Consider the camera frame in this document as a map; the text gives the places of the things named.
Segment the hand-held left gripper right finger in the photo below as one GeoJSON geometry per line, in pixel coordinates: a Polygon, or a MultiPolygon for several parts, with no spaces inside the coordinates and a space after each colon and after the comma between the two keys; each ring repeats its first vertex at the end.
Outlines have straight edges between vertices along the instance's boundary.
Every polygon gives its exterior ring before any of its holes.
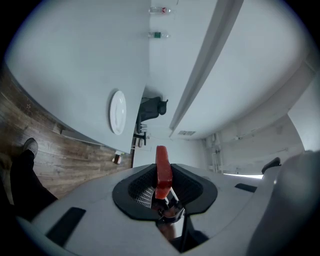
{"type": "Polygon", "coordinates": [[[172,164],[173,190],[185,207],[179,248],[171,256],[247,256],[262,216],[262,179],[172,164]]]}

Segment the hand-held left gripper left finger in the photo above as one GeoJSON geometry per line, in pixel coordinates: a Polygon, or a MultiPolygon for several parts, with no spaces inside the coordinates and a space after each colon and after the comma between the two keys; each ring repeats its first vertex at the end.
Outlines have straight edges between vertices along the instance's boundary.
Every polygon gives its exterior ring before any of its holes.
{"type": "Polygon", "coordinates": [[[50,256],[178,256],[156,226],[159,214],[137,203],[125,182],[153,168],[85,182],[32,221],[32,240],[50,256]]]}

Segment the red object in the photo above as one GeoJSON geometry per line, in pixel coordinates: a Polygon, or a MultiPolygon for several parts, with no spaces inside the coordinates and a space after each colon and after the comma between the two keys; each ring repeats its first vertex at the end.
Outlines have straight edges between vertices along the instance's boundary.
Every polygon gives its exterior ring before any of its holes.
{"type": "Polygon", "coordinates": [[[158,145],[156,148],[155,164],[157,173],[155,198],[164,200],[172,188],[173,173],[167,148],[163,145],[158,145]]]}

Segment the white round plate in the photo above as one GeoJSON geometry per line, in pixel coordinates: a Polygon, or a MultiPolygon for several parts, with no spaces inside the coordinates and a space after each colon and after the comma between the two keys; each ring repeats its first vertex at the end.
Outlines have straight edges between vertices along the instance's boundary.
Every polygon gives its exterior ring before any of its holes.
{"type": "Polygon", "coordinates": [[[109,106],[109,122],[114,134],[121,135],[125,129],[127,117],[126,98],[122,91],[118,90],[111,98],[109,106]]]}

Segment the person's black trouser leg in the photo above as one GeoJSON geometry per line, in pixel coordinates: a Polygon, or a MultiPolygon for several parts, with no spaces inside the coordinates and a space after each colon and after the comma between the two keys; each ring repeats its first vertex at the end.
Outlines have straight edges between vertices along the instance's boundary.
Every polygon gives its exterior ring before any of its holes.
{"type": "Polygon", "coordinates": [[[11,210],[32,221],[41,211],[58,200],[35,174],[34,153],[27,149],[14,159],[10,169],[10,185],[14,206],[11,207],[4,186],[0,184],[0,210],[11,210]]]}

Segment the person's grey shoe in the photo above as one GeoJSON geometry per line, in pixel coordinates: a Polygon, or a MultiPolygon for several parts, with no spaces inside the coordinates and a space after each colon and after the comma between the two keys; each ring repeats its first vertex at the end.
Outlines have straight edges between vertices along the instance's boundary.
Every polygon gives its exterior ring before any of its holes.
{"type": "Polygon", "coordinates": [[[29,138],[23,145],[23,152],[30,151],[35,158],[38,153],[38,143],[34,138],[29,138]]]}

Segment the black mesh office chair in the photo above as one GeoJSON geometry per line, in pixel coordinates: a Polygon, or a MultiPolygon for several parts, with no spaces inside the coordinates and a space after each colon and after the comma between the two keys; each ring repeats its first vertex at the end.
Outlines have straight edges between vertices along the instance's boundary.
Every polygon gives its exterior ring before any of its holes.
{"type": "Polygon", "coordinates": [[[134,138],[143,139],[144,145],[147,144],[147,135],[144,131],[142,134],[142,122],[156,119],[159,115],[163,116],[167,112],[168,99],[163,101],[160,96],[148,98],[143,97],[140,103],[136,122],[135,130],[136,133],[133,134],[134,138]]]}

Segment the white table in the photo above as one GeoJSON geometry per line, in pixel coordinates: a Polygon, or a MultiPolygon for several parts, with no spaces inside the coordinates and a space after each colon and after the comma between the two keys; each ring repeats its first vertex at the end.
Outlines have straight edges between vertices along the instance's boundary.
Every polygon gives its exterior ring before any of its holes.
{"type": "Polygon", "coordinates": [[[129,153],[149,78],[151,0],[47,0],[15,34],[4,61],[27,94],[65,126],[129,153]],[[109,109],[126,100],[121,135],[109,109]]]}

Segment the green label plastic bottle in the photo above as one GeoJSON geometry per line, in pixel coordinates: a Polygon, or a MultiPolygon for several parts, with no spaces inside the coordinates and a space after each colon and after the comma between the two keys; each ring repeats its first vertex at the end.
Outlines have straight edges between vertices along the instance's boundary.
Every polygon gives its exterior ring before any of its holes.
{"type": "Polygon", "coordinates": [[[170,37],[170,35],[160,31],[152,31],[148,33],[148,37],[150,39],[167,39],[170,37]]]}

